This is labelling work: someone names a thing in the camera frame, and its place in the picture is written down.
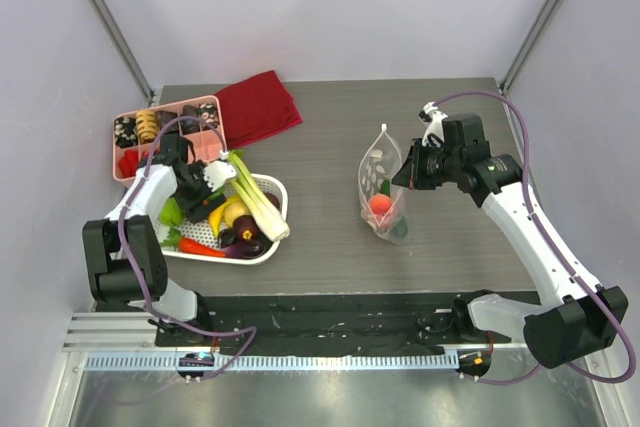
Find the green round fruit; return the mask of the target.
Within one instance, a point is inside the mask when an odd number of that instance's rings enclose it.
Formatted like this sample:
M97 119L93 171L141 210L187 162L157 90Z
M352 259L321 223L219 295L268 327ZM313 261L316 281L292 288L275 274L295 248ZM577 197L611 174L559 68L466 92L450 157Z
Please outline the green round fruit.
M169 227L178 227L185 220L185 213L174 197L170 197L162 207L158 221Z

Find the clear zip top bag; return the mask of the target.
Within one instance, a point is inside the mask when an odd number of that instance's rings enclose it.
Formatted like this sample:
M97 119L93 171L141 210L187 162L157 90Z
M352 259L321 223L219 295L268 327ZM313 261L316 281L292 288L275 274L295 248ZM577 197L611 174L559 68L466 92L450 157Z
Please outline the clear zip top bag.
M401 149L382 124L359 163L360 215L378 238L395 245L409 240L405 190L392 184L401 166Z

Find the peach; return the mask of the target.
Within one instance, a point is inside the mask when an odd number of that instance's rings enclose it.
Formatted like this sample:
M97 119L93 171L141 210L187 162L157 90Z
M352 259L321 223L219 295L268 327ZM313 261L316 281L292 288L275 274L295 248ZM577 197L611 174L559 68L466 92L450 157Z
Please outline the peach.
M393 206L393 200L386 194L378 193L368 200L368 206L377 219L384 218Z

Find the dark green cucumber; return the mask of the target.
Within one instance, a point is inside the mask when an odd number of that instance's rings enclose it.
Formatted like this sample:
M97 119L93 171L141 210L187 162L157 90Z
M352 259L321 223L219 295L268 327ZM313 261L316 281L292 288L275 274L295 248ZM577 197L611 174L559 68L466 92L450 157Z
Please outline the dark green cucumber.
M391 183L389 180L384 180L381 184L381 193L387 196L391 196ZM405 218L402 217L399 222L394 226L391 233L398 238L405 238L408 234L408 226Z

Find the purple eggplant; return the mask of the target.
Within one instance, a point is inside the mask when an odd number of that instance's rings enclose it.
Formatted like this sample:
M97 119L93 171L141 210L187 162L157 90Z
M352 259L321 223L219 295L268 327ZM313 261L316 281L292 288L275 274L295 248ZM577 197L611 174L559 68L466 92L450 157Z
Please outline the purple eggplant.
M250 239L238 241L225 247L221 247L220 251L227 258L238 260L251 260L260 257L266 251L266 247L258 240Z

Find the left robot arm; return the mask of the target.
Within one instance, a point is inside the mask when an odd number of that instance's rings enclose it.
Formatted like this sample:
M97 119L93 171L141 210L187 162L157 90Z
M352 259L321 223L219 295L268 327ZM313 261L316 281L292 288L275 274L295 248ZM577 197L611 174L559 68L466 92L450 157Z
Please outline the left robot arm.
M82 241L92 297L144 309L157 325L190 345L205 344L213 322L204 298L169 278L154 223L170 199L198 222L220 204L205 163L189 161L193 143L177 133L158 138L136 170L134 183L106 217L85 223Z

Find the yellow banana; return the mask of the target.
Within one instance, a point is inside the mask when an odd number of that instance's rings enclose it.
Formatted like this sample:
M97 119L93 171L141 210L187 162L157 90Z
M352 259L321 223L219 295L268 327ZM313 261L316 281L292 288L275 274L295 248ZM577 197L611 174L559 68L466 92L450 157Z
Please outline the yellow banana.
M242 199L240 198L239 195L234 195L209 215L209 218L208 218L209 226L211 227L211 230L215 238L218 237L219 232L223 229L223 227L227 227L223 220L223 212L225 207L229 203L234 201L242 201Z

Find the orange carrot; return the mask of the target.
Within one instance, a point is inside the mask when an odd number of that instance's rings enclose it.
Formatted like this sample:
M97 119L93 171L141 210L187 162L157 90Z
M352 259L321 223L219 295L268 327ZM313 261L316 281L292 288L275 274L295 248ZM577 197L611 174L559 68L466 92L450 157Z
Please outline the orange carrot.
M177 251L190 255L206 257L225 258L226 254L189 237L185 237L177 228L170 228L165 240L160 245L162 247L173 248Z

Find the dark purple mangosteen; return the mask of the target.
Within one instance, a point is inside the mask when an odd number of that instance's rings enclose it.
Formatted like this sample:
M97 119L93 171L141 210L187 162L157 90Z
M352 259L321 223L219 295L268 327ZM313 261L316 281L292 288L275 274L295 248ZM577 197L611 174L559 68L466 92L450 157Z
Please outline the dark purple mangosteen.
M233 222L233 230L238 241L255 240L260 236L260 229L251 215L242 215Z

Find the white plastic basket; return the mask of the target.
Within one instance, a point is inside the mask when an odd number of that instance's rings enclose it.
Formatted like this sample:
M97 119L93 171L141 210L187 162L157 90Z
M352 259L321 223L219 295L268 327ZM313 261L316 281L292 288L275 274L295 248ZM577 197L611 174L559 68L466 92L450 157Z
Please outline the white plastic basket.
M260 190L270 199L273 200L274 206L279 206L281 216L287 220L288 214L288 192L284 184L275 177L264 174L252 174L253 179L258 184ZM179 231L182 237L191 239L195 243L204 245L214 250L226 251L231 256L213 257L207 255L199 255L194 252L181 250L177 246L164 245L161 246L162 253L165 257L173 257L205 263L219 263L241 266L256 266L268 261L278 249L281 241L272 242L264 233L256 233L253 239L243 239L236 235L234 228L228 227L225 223L225 215L221 218L218 230L214 232L208 219L201 222L192 223L186 217L184 221L175 226L170 227L156 220L154 223L155 234L157 240L162 244L167 238L171 237L171 233L175 233L173 229Z

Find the red sushi piece left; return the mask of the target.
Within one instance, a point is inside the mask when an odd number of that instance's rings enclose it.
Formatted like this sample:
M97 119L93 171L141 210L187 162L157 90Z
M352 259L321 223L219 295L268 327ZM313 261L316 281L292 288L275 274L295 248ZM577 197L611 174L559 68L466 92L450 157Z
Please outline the red sushi piece left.
M122 179L134 177L139 163L139 154L137 150L129 149L119 157L117 167Z

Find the yellow striped sushi roll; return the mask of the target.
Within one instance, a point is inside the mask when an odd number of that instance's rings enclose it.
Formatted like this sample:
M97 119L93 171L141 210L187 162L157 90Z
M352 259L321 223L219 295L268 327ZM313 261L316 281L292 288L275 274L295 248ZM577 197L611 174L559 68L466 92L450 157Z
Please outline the yellow striped sushi roll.
M158 135L156 114L151 109L139 110L135 115L136 132L140 144L151 143Z

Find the dark brown sushi roll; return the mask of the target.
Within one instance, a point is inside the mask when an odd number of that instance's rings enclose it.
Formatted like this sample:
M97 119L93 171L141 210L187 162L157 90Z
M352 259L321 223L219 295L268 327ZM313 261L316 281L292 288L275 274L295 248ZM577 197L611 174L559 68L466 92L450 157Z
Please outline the dark brown sushi roll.
M158 131L161 131L165 128L167 124L169 124L169 128L166 130L167 133L178 133L179 132L179 124L174 122L174 119L178 117L176 112L167 111L167 110L157 110L155 112L156 123L158 127Z

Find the red folded cloth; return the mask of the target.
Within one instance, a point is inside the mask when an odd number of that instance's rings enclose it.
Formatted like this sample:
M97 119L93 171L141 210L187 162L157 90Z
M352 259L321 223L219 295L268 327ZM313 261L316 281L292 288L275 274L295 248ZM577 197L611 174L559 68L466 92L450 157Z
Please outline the red folded cloth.
M230 149L267 139L303 122L293 96L274 70L229 85L215 96Z

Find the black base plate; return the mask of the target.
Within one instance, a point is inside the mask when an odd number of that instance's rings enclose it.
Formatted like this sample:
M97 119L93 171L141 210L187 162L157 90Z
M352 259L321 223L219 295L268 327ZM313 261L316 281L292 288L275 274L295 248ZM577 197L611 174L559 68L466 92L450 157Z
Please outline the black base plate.
M215 331L257 328L254 356L438 355L449 345L506 344L508 337L463 333L453 293L214 296L205 299Z

